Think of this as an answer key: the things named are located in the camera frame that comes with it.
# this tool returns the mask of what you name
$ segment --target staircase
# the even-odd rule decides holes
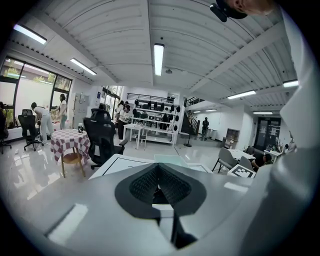
[[[198,129],[198,121],[195,119],[192,112],[190,110],[185,111],[183,115],[181,132],[196,135]]]

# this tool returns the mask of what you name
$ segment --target window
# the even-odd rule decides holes
[[[60,95],[68,102],[72,80],[21,60],[7,57],[0,71],[0,101],[6,105],[6,122],[17,122],[23,109],[36,102],[46,109],[60,105]]]

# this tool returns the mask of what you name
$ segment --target ceiling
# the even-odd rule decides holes
[[[19,22],[47,39],[9,40],[87,77],[92,84],[171,88],[216,104],[279,110],[297,79],[280,11],[222,23],[214,0],[42,0]],[[165,45],[162,76],[153,45]],[[70,59],[92,68],[93,76]],[[230,101],[248,90],[257,95]]]

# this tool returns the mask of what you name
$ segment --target gray chair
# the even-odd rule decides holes
[[[219,167],[219,171],[218,171],[218,173],[219,173],[220,170],[221,170],[221,168],[222,168],[222,166],[225,166],[225,167],[227,167],[229,170],[231,170],[233,167],[235,167],[235,166],[237,165],[238,160],[237,160],[237,159],[234,159],[234,157],[232,156],[231,152],[230,152],[228,149],[222,147],[222,148],[220,149],[220,152],[219,152],[219,158],[218,158],[218,160],[216,161],[216,163],[215,163],[212,171],[215,170],[216,165],[217,165],[218,163],[220,163],[220,167]]]
[[[244,156],[241,156],[241,159],[240,159],[240,162],[239,162],[239,165],[253,171],[254,168],[252,167],[252,164],[251,162],[249,161],[249,159],[247,159],[246,157]]]

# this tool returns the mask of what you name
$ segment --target white outfit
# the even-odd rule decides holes
[[[125,111],[124,109],[122,109],[122,110],[120,111],[119,120],[122,121],[122,122],[124,122],[124,123],[127,123],[130,116],[131,116],[131,115],[130,115],[129,112],[126,113],[126,111]]]
[[[37,116],[41,120],[41,133],[42,133],[42,137],[43,137],[43,143],[46,144],[46,143],[48,143],[47,130],[49,131],[49,133],[51,135],[54,133],[54,127],[52,125],[51,114],[47,109],[40,107],[40,106],[36,106],[33,111],[37,114]]]

